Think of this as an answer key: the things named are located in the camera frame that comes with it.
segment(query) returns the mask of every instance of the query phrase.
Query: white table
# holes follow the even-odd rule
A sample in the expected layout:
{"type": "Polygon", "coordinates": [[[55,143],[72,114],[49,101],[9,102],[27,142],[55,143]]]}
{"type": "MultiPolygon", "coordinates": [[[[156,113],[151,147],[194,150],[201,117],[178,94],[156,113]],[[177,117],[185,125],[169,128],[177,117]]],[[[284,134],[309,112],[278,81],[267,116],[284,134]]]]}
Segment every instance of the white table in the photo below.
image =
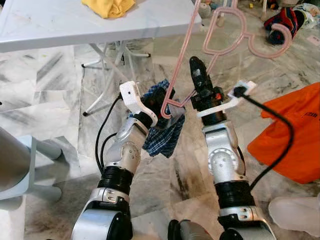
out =
{"type": "MultiPolygon", "coordinates": [[[[6,0],[0,15],[0,52],[184,34],[193,10],[191,0],[136,0],[124,17],[103,19],[81,0],[6,0]]],[[[198,31],[200,24],[198,16],[193,29],[198,31]]],[[[105,69],[101,52],[99,61],[105,69]]]]}

